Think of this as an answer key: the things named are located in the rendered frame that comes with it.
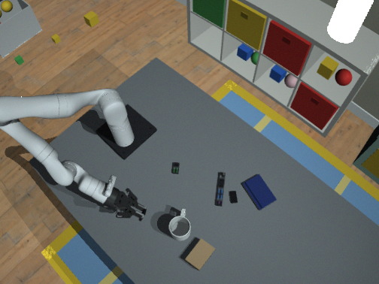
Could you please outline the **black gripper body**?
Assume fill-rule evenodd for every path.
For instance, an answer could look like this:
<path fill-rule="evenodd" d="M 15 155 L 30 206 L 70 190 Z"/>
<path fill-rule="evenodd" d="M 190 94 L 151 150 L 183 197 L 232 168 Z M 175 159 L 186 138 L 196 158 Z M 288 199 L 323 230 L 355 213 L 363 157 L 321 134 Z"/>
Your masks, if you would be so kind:
<path fill-rule="evenodd" d="M 119 194 L 118 194 L 118 192 L 119 192 Z M 124 207 L 120 203 L 120 201 L 124 201 L 126 204 L 129 204 L 129 201 L 127 201 L 125 199 L 122 199 L 123 195 L 126 196 L 125 192 L 121 192 L 119 189 L 113 187 L 112 193 L 111 193 L 110 197 L 107 197 L 107 199 L 104 202 L 104 204 L 107 205 L 107 206 L 109 206 L 109 207 L 113 207 L 114 209 L 116 208 L 118 210 L 125 210 L 126 207 Z"/>

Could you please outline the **tan rectangular block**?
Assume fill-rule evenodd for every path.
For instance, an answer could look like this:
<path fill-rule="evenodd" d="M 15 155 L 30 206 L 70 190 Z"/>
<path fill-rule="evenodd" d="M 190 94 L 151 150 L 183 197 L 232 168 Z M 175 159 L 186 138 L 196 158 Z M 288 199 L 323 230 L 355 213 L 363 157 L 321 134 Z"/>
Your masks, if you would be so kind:
<path fill-rule="evenodd" d="M 208 257 L 212 255 L 214 250 L 215 248 L 201 239 L 190 254 L 185 258 L 185 261 L 200 270 L 204 263 L 208 260 Z"/>

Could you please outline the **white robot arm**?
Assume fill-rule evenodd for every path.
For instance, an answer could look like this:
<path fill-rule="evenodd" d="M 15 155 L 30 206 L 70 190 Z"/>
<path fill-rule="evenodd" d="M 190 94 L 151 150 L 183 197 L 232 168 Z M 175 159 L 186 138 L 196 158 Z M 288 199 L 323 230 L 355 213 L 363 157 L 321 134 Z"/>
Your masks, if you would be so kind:
<path fill-rule="evenodd" d="M 59 185 L 69 186 L 75 181 L 81 192 L 104 203 L 111 195 L 116 176 L 111 175 L 106 183 L 89 175 L 73 161 L 61 163 L 58 152 L 18 120 L 26 117 L 67 118 L 89 105 L 99 105 L 117 145 L 127 147 L 133 142 L 125 104 L 117 90 L 110 88 L 27 97 L 0 96 L 0 129 L 28 150 Z"/>

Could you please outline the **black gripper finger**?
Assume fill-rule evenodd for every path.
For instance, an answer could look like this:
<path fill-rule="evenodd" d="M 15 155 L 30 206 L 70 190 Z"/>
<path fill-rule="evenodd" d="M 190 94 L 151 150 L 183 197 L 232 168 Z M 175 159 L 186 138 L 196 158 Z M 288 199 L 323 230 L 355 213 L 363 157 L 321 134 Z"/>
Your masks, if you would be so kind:
<path fill-rule="evenodd" d="M 131 192 L 131 190 L 129 188 L 127 188 L 124 192 L 127 195 L 127 197 L 125 195 L 123 195 L 122 199 L 129 201 L 130 206 L 135 207 L 136 209 L 138 209 L 142 212 L 144 209 L 146 209 L 145 206 L 143 206 L 137 202 L 138 198 Z"/>
<path fill-rule="evenodd" d="M 126 204 L 124 201 L 121 201 L 120 202 L 124 207 L 126 207 L 125 210 L 123 211 L 120 211 L 118 209 L 116 209 L 117 211 L 117 215 L 116 217 L 117 218 L 130 218 L 132 215 L 133 216 L 136 216 L 138 218 L 143 218 L 144 217 L 144 214 L 143 213 L 140 213 L 138 212 L 137 210 L 135 211 L 133 208 L 131 208 L 131 206 L 129 206 L 128 204 Z"/>

